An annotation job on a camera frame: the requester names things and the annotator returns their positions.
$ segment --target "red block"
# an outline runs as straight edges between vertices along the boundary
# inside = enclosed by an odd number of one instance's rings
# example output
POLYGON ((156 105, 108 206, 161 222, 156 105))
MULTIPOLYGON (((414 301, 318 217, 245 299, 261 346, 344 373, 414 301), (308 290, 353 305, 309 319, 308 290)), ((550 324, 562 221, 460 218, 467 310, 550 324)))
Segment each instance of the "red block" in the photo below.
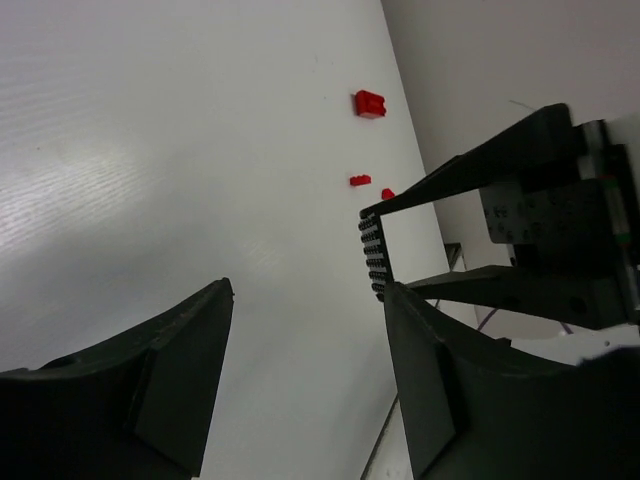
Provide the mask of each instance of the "red block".
POLYGON ((371 183, 371 177, 369 175, 356 175, 349 179, 349 184, 352 187, 359 187, 360 185, 369 185, 371 183))
POLYGON ((395 197, 396 194, 393 193, 393 190, 391 190, 390 188, 385 188, 384 190, 382 190, 381 196, 383 200, 389 200, 390 198, 395 197))
POLYGON ((387 109, 384 108, 384 97, 360 90, 356 93, 356 113, 364 118, 384 117, 387 114, 387 109))

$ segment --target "red lego brick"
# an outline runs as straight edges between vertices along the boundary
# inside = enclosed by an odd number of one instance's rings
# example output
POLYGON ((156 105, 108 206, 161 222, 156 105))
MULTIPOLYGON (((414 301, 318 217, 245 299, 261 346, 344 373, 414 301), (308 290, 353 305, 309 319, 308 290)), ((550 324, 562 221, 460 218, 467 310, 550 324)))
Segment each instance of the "red lego brick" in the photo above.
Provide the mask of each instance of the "red lego brick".
POLYGON ((384 190, 382 190, 382 199, 383 200, 389 200, 390 198, 395 197, 396 194, 393 193, 393 190, 391 190, 390 188, 385 188, 384 190))
POLYGON ((356 175, 349 179, 349 184, 352 187, 359 187, 360 185, 369 185, 371 183, 371 177, 369 175, 356 175))
POLYGON ((387 114, 384 97, 375 93, 360 90, 356 93, 356 113, 364 118, 380 118, 387 114))

